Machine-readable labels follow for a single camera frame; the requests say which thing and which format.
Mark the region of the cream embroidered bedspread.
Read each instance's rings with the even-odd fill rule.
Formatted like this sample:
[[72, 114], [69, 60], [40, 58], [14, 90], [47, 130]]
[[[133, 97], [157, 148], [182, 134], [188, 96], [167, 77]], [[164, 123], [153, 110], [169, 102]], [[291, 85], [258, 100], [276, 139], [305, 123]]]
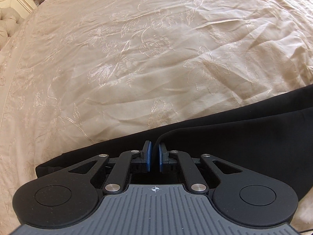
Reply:
[[1, 234], [65, 152], [312, 83], [312, 0], [46, 0], [1, 49]]

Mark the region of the black pants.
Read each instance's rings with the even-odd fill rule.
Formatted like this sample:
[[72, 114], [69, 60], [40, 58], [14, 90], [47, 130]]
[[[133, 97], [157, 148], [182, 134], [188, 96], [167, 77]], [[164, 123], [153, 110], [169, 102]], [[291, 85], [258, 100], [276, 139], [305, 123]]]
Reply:
[[185, 120], [64, 153], [36, 167], [42, 177], [106, 153], [119, 156], [152, 143], [152, 167], [159, 145], [193, 157], [211, 154], [291, 186], [299, 198], [312, 189], [312, 86], [251, 105]]

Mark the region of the cream nightstand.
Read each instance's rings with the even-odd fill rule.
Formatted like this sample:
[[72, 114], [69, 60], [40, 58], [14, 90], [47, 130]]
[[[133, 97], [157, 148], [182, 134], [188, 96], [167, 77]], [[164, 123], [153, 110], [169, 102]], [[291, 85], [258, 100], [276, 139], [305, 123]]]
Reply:
[[33, 0], [0, 0], [0, 2], [1, 9], [14, 9], [23, 19], [26, 19], [37, 8]]

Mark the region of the tufted beige headboard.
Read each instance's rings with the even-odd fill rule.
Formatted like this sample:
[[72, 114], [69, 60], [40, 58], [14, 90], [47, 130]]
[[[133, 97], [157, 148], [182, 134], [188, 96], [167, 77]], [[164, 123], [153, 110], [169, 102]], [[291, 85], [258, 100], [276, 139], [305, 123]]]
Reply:
[[2, 49], [10, 37], [16, 33], [24, 19], [11, 7], [1, 8], [0, 15], [0, 49]]

